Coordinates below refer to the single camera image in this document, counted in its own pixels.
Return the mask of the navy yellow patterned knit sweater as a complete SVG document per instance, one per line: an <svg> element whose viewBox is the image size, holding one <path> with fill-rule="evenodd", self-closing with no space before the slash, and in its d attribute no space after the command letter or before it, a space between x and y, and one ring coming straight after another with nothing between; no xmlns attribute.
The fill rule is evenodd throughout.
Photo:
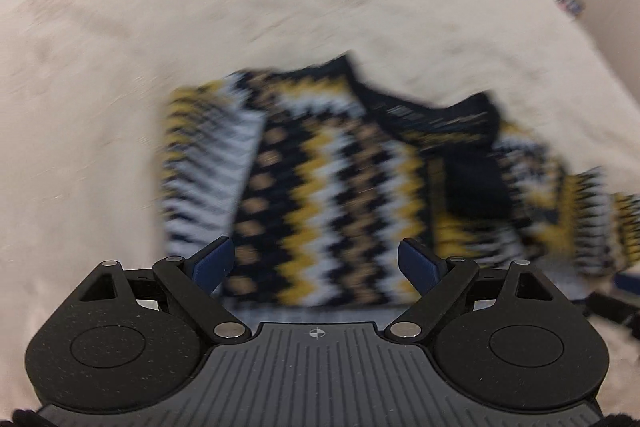
<svg viewBox="0 0 640 427"><path fill-rule="evenodd" d="M485 93L427 107L367 86L346 56L177 89L162 195L169 254L232 240L221 291L236 303L411 303L404 239L489 268L559 257L605 275L639 257L639 199L600 169L569 172Z"/></svg>

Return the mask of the cream bed cover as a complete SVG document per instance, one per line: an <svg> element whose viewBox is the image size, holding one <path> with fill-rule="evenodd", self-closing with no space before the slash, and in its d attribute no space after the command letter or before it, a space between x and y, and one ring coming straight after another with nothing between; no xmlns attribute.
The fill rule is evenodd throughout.
<svg viewBox="0 0 640 427"><path fill-rule="evenodd" d="M101 260L162 250L170 92L344 52L449 105L491 91L577 170L639 188L639 107L551 0L1 0L1 412L33 407L32 335Z"/></svg>

